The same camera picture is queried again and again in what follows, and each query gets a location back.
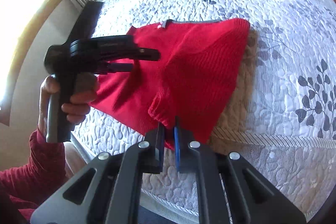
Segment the silver screw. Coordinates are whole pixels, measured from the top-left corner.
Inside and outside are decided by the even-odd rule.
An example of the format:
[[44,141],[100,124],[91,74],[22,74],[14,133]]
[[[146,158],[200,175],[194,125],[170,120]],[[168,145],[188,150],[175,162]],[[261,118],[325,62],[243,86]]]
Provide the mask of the silver screw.
[[201,146],[201,144],[198,141],[192,141],[189,143],[189,146],[191,148],[199,148]]
[[149,142],[147,142],[147,141],[139,142],[139,147],[140,148],[147,148],[147,147],[149,147]]
[[239,160],[240,155],[239,155],[238,152],[231,152],[231,153],[229,154],[229,157],[230,157],[230,159],[232,159],[232,160]]
[[107,160],[109,158],[110,154],[107,152],[102,152],[98,155],[98,159],[100,160]]

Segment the folded clothing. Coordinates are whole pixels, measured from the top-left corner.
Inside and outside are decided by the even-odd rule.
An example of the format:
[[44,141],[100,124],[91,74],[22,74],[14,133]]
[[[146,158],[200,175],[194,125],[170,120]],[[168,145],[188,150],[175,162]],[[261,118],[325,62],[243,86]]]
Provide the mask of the folded clothing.
[[[99,75],[91,106],[141,134],[158,122],[173,128],[178,116],[204,143],[235,89],[249,28],[244,19],[131,27],[127,34],[138,46],[158,49],[161,59],[118,60],[133,63],[132,72]],[[166,141],[173,148],[173,140]]]

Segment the hand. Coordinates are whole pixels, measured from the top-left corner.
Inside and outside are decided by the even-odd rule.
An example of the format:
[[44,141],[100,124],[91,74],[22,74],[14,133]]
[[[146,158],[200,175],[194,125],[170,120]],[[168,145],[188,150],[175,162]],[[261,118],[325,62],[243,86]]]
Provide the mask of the hand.
[[[59,83],[52,76],[45,78],[41,85],[38,129],[44,136],[47,135],[49,98],[51,94],[59,92],[59,89]],[[90,112],[88,103],[97,98],[97,89],[98,82],[96,82],[93,90],[76,93],[70,97],[70,103],[62,105],[62,110],[68,114],[67,120],[69,122],[73,124],[80,124],[85,120],[85,115]]]

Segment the triangular cutout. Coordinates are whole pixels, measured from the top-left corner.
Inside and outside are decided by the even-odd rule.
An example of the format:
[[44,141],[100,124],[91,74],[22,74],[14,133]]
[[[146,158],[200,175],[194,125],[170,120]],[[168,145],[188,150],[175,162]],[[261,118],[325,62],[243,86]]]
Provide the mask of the triangular cutout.
[[85,194],[89,189],[90,183],[96,171],[90,168],[83,176],[81,176],[68,190],[63,194],[63,198],[77,205],[82,204]]
[[245,181],[256,204],[261,204],[274,194],[249,169],[243,170]]

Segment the bedspread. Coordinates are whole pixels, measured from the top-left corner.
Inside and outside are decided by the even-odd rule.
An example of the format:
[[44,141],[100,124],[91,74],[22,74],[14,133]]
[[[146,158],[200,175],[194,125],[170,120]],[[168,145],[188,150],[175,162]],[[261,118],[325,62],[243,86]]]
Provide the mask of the bedspread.
[[[237,87],[213,129],[216,152],[240,152],[310,219],[336,183],[336,5],[332,0],[106,0],[94,37],[131,25],[244,18],[251,23]],[[142,136],[91,109],[74,131],[91,152],[124,152]],[[163,173],[142,191],[197,215],[193,174]]]

